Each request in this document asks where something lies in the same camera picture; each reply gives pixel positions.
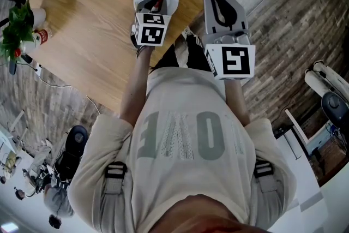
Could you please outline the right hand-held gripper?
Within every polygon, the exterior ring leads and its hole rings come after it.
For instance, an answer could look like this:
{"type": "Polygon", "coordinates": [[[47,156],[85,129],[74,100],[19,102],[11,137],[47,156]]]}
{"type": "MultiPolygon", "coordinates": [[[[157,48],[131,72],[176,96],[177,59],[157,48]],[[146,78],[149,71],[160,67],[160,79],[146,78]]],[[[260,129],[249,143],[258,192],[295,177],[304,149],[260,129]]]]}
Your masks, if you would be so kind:
{"type": "Polygon", "coordinates": [[[216,80],[254,77],[256,46],[250,44],[246,12],[236,0],[203,0],[203,52],[216,80]]]}

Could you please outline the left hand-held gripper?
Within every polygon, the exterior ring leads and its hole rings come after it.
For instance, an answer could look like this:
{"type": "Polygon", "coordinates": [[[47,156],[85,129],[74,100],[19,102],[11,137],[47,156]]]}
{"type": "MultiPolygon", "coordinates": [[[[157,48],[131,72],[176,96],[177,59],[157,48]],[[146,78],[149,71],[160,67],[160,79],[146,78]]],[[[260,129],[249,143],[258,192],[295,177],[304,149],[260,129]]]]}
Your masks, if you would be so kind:
{"type": "Polygon", "coordinates": [[[143,0],[136,8],[131,27],[131,42],[139,49],[143,46],[163,46],[172,16],[167,15],[167,0],[159,0],[158,13],[150,12],[158,0],[143,0]]]}

